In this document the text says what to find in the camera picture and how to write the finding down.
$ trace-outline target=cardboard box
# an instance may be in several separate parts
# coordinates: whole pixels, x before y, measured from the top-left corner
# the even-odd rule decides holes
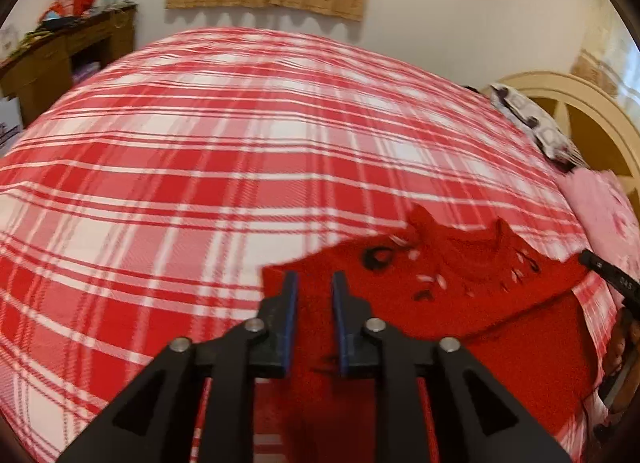
[[[18,99],[0,99],[0,156],[4,156],[11,149],[22,130]]]

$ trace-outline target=black metal bracket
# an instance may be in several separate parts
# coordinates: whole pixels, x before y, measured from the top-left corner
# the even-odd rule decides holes
[[[591,250],[583,250],[578,256],[580,264],[595,271],[601,278],[609,283],[625,300],[623,305],[628,309],[633,318],[640,320],[640,284],[630,275],[607,263]]]
[[[568,463],[556,440],[455,338],[414,339],[374,318],[342,272],[332,299],[340,372],[376,380],[376,463],[430,461],[417,379],[426,384],[441,463]]]
[[[224,336],[174,339],[82,431],[58,463],[186,463],[204,384],[211,379],[199,462],[252,463],[254,379],[290,368],[298,277],[264,299],[256,318]]]

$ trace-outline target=red sweater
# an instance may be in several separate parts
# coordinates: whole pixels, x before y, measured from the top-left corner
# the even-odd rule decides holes
[[[371,271],[365,249],[395,249]],[[551,434],[593,391],[597,359],[571,289],[586,275],[574,255],[564,263],[533,250],[498,219],[487,230],[442,226],[415,206],[405,230],[360,237],[305,259],[263,269],[264,292],[279,292],[284,271],[300,276],[291,378],[280,393],[291,463],[374,460],[372,382],[335,375],[331,276],[346,273],[350,292],[405,334],[453,336]]]

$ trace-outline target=cream headboard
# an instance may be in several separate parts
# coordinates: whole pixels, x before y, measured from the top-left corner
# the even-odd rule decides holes
[[[611,97],[581,78],[552,71],[518,73],[498,82],[553,116],[593,169],[612,170],[640,220],[640,133]],[[483,91],[488,95],[490,88]]]

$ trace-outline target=clutter on desk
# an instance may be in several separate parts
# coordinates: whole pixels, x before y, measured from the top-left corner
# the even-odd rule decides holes
[[[66,17],[80,17],[95,0],[55,0],[39,19],[39,23]]]
[[[77,17],[75,16],[67,16],[66,18],[55,17],[42,21],[40,26],[37,27],[37,31],[45,30],[47,32],[57,32],[58,30],[63,30],[69,26],[73,26],[78,22]]]
[[[34,42],[50,35],[51,32],[49,30],[34,30],[33,32],[27,32],[26,34],[24,34],[24,37],[20,40],[20,42],[18,42],[14,50],[7,57],[5,57],[2,62],[11,59],[14,55],[19,55],[20,53],[28,50]]]

